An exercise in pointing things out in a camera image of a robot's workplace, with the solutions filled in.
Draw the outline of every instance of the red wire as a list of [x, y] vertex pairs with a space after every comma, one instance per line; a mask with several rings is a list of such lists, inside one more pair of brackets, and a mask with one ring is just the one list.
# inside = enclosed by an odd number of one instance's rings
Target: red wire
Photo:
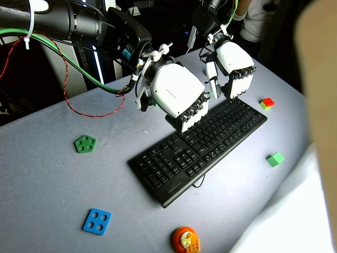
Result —
[[3, 77], [3, 75], [5, 74], [6, 72], [6, 69], [8, 67], [8, 62], [9, 62], [9, 57], [10, 55], [12, 54], [13, 50], [14, 50], [14, 47], [22, 40], [22, 38], [20, 38], [20, 40], [16, 41], [13, 43], [12, 47], [11, 47], [11, 50], [9, 51], [8, 55], [7, 55], [7, 59], [6, 59], [6, 62], [5, 62], [5, 66], [4, 66], [4, 69], [2, 70], [1, 74], [0, 74], [0, 78]]
[[65, 75], [65, 80], [64, 80], [64, 84], [63, 84], [63, 95], [64, 95], [65, 102], [67, 103], [67, 105], [69, 106], [69, 108], [70, 108], [73, 112], [75, 112], [75, 113], [77, 113], [77, 114], [79, 114], [79, 115], [85, 116], [85, 117], [90, 117], [90, 118], [103, 118], [103, 117], [109, 117], [109, 116], [111, 116], [112, 114], [118, 112], [118, 111], [123, 107], [124, 101], [125, 101], [125, 95], [120, 95], [120, 93], [127, 87], [127, 85], [124, 86], [124, 87], [123, 87], [120, 91], [118, 91], [118, 93], [115, 95], [117, 98], [120, 97], [120, 96], [122, 96], [123, 99], [122, 99], [122, 103], [120, 104], [120, 106], [119, 106], [116, 110], [114, 110], [113, 112], [108, 113], [108, 114], [103, 114], [103, 115], [88, 115], [88, 114], [85, 114], [85, 113], [76, 111], [76, 110], [70, 105], [69, 99], [68, 99], [68, 97], [67, 97], [67, 95], [66, 95], [66, 93], [67, 93], [66, 86], [67, 86], [68, 76], [69, 76], [69, 69], [68, 69], [68, 63], [67, 63], [67, 60], [65, 59], [65, 57], [64, 57], [63, 54], [62, 54], [62, 51], [60, 50], [60, 48], [57, 46], [56, 42], [55, 42], [52, 38], [50, 38], [50, 37], [48, 37], [47, 35], [42, 34], [42, 33], [41, 33], [41, 35], [47, 37], [49, 40], [51, 40], [51, 41], [54, 43], [54, 45], [57, 47], [57, 49], [58, 49], [58, 51], [60, 52], [60, 55], [61, 55], [61, 57], [62, 57], [62, 59], [63, 59], [64, 65], [65, 65], [65, 68], [66, 68], [66, 75]]

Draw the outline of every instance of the light strip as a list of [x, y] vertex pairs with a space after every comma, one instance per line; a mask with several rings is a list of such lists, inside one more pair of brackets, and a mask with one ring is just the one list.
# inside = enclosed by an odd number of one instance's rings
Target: light strip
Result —
[[98, 60], [98, 54], [97, 54], [96, 51], [94, 51], [94, 55], [95, 55], [96, 65], [97, 65], [97, 69], [98, 69], [98, 74], [100, 75], [101, 83], [104, 84], [103, 75], [102, 75], [102, 71], [101, 71], [101, 65], [100, 65], [100, 61]]

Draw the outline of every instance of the white cloth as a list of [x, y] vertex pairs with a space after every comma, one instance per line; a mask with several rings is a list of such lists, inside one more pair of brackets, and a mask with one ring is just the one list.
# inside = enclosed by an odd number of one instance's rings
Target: white cloth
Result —
[[334, 252], [313, 145], [230, 253], [247, 252]]
[[261, 43], [267, 32], [268, 26], [275, 12], [267, 12], [263, 5], [270, 4], [272, 0], [252, 0], [248, 10], [242, 16], [234, 15], [234, 20], [243, 20], [243, 28], [240, 35], [247, 41]]

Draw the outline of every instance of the blue square block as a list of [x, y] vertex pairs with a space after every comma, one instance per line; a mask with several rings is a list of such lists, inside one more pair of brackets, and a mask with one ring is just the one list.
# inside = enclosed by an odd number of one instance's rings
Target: blue square block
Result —
[[103, 235], [109, 225], [110, 217], [112, 217], [111, 213], [93, 208], [85, 221], [83, 230]]

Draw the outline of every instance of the white zip tie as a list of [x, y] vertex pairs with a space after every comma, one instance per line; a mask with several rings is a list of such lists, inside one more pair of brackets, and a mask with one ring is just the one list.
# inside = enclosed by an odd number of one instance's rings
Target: white zip tie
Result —
[[29, 50], [29, 38], [31, 34], [33, 33], [33, 28], [34, 28], [34, 9], [33, 9], [33, 4], [31, 3], [31, 0], [28, 0], [29, 6], [31, 8], [31, 24], [29, 25], [29, 31], [26, 37], [24, 37], [24, 42], [26, 43], [26, 49]]

